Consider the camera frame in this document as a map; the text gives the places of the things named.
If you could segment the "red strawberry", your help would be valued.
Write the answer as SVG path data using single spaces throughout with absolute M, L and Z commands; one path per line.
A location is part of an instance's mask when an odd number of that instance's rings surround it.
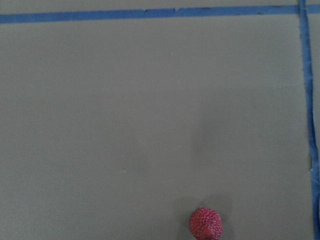
M 196 240 L 219 240 L 224 231 L 220 215 L 207 207 L 198 208 L 193 212 L 188 226 Z

